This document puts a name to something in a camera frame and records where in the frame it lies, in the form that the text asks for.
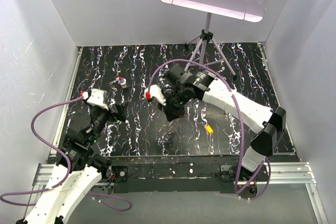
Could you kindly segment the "yellow tagged key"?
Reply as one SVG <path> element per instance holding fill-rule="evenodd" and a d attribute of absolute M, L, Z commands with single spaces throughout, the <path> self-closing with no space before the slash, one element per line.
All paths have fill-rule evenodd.
<path fill-rule="evenodd" d="M 205 129 L 208 132 L 208 134 L 213 134 L 214 133 L 213 128 L 209 124 L 205 125 Z"/>

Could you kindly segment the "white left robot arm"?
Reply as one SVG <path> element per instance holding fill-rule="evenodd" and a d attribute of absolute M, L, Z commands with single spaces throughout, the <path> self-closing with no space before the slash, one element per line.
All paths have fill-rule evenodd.
<path fill-rule="evenodd" d="M 69 129 L 56 158 L 46 190 L 31 212 L 18 223 L 67 223 L 71 214 L 98 182 L 111 178 L 112 163 L 95 154 L 92 145 L 107 122 L 126 121 L 128 103 L 116 103 L 116 112 L 89 105 L 90 123 L 76 132 Z"/>

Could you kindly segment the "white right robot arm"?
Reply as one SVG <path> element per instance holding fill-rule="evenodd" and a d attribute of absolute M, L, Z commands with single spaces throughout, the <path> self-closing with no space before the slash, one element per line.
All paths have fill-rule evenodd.
<path fill-rule="evenodd" d="M 172 89 L 161 92 L 158 107 L 169 122 L 183 117 L 184 106 L 189 100 L 198 99 L 242 118 L 243 123 L 256 134 L 237 168 L 242 180 L 251 180 L 257 174 L 259 164 L 273 155 L 275 145 L 286 128 L 286 110 L 280 106 L 273 110 L 236 91 L 229 91 L 218 77 L 207 70 L 192 74 L 175 64 L 164 77 Z"/>

